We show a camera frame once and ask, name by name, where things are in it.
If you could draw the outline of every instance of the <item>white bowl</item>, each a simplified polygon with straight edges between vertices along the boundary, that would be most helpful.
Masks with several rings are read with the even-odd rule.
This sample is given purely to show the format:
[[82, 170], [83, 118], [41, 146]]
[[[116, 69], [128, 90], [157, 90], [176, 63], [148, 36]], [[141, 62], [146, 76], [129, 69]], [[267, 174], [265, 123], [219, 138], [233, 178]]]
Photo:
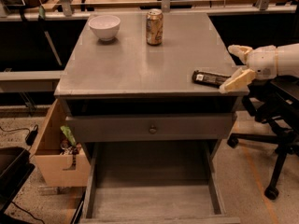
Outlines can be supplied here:
[[89, 21], [93, 33], [103, 41], [112, 40], [120, 30], [121, 20], [112, 15], [97, 16]]

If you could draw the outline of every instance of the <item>wooden drawer front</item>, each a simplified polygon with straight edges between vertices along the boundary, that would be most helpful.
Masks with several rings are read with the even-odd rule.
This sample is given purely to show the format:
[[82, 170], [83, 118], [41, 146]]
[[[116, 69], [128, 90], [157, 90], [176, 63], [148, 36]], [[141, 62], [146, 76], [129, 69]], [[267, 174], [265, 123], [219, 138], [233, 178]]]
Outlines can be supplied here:
[[68, 117], [79, 142], [227, 138], [234, 114]]

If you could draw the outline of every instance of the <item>drawer handle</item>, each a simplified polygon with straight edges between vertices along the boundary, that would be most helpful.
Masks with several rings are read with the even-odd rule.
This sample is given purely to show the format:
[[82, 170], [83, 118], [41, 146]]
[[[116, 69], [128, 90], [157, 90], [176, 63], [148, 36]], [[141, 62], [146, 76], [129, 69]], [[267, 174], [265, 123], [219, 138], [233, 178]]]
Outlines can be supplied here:
[[150, 134], [156, 134], [158, 131], [157, 127], [155, 127], [154, 125], [151, 125], [149, 128], [149, 133]]

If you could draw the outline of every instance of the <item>floor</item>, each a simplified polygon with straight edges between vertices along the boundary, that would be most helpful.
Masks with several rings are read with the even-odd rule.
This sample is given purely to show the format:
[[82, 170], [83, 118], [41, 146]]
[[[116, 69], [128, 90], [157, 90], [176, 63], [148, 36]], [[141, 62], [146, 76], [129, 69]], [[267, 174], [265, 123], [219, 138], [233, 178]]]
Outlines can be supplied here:
[[[32, 130], [35, 125], [42, 125], [48, 108], [40, 105], [34, 115], [30, 116], [22, 106], [0, 107], [0, 127], [4, 130]], [[237, 115], [234, 132], [271, 133], [267, 125], [254, 122], [246, 111], [238, 111]], [[0, 147], [20, 146], [28, 149], [24, 141], [26, 134], [26, 131], [0, 131]], [[277, 157], [274, 149], [272, 145], [242, 140], [238, 147], [232, 149], [226, 145], [226, 140], [221, 142], [213, 162], [227, 216], [239, 217], [243, 224], [289, 224], [299, 219], [296, 206], [299, 198], [299, 172], [294, 169], [299, 164], [297, 156], [289, 155], [286, 160], [278, 182], [278, 198], [270, 201], [263, 195]], [[36, 164], [34, 156], [31, 162]], [[14, 202], [46, 224], [68, 224], [82, 193], [83, 188], [47, 187], [36, 167]], [[41, 223], [13, 204], [6, 214], [29, 223]]]

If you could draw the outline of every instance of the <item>tin can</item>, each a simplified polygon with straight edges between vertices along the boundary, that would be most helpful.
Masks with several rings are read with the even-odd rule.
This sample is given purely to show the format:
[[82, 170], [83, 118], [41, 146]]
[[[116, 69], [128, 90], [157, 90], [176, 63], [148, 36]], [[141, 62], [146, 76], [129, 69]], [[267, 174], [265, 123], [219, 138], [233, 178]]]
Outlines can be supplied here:
[[147, 14], [147, 42], [159, 45], [163, 37], [163, 13], [160, 9], [151, 9]]

